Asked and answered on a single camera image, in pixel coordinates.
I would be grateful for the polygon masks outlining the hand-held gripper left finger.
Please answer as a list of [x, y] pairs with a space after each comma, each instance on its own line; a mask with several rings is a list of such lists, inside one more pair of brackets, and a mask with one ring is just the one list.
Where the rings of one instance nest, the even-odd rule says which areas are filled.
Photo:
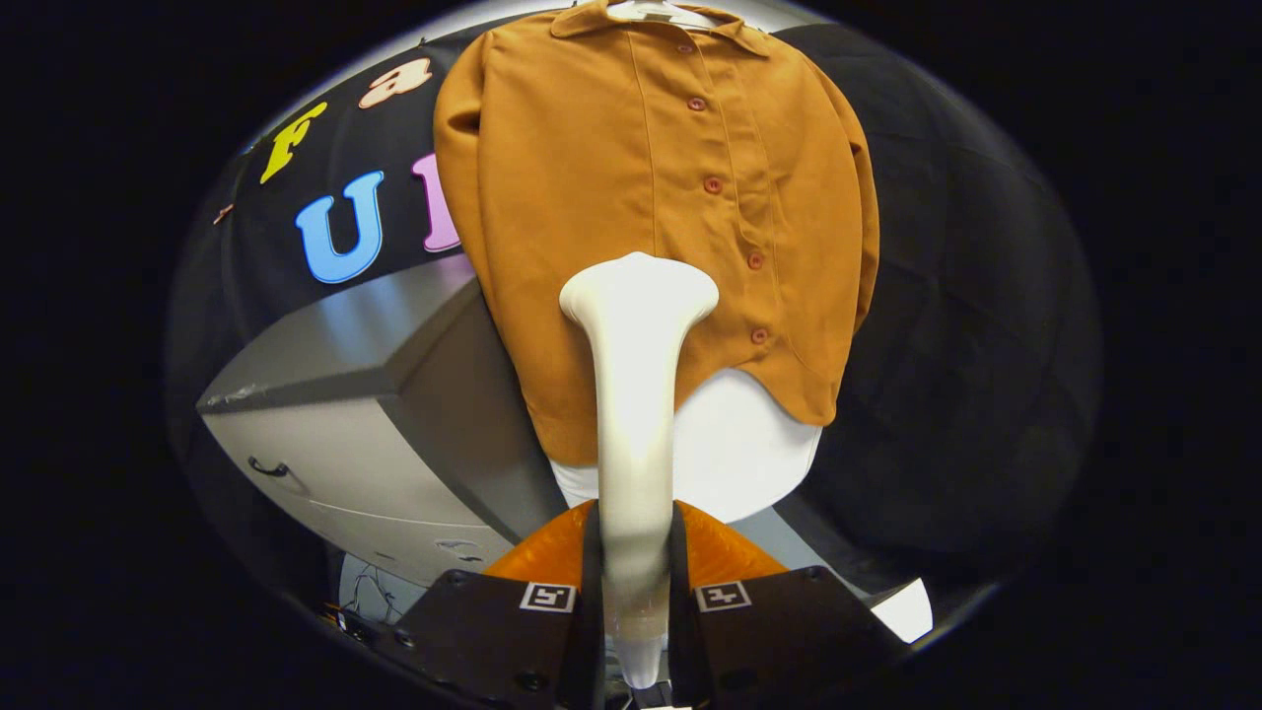
[[553, 521], [578, 533], [581, 584], [451, 569], [380, 633], [380, 656], [440, 709], [602, 709], [604, 609], [598, 504]]

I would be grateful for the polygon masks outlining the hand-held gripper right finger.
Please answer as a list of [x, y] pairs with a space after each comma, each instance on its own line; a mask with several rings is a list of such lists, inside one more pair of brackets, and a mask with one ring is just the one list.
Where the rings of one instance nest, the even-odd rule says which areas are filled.
[[729, 526], [674, 503], [676, 706], [822, 709], [907, 655], [907, 644], [823, 566], [786, 570]]

